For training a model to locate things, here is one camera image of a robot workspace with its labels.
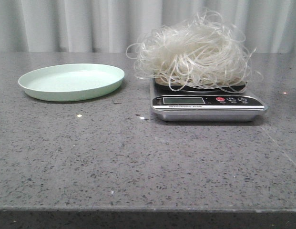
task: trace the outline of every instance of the quartz countertop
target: quartz countertop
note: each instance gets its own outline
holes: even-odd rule
[[[248,89],[269,109],[245,123],[158,119],[133,61],[0,52],[0,210],[296,212],[296,54],[253,55],[264,78]],[[111,94],[65,103],[18,85],[66,63],[114,65],[125,79]]]

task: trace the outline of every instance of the kitchen scale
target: kitchen scale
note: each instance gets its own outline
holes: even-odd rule
[[[240,91],[244,87],[245,84],[233,89]],[[205,90],[186,86],[174,92],[161,79],[151,80],[150,99],[152,111],[160,119],[172,122],[247,122],[268,109],[248,91],[236,94],[218,88]]]

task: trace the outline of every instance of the curtain fold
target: curtain fold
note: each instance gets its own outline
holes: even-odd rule
[[[296,0],[0,0],[0,51],[125,52],[203,7],[235,24],[250,51],[296,52]]]

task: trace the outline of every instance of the scale platform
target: scale platform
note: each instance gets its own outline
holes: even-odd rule
[[[183,88],[174,92],[155,79],[150,82],[150,100],[152,111],[171,122],[248,122],[268,109],[249,91],[232,94]]]

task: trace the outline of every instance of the mint green plate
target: mint green plate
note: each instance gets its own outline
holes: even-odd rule
[[[93,63],[63,64],[34,70],[19,78],[24,92],[46,101],[92,99],[116,90],[122,83],[120,68]]]

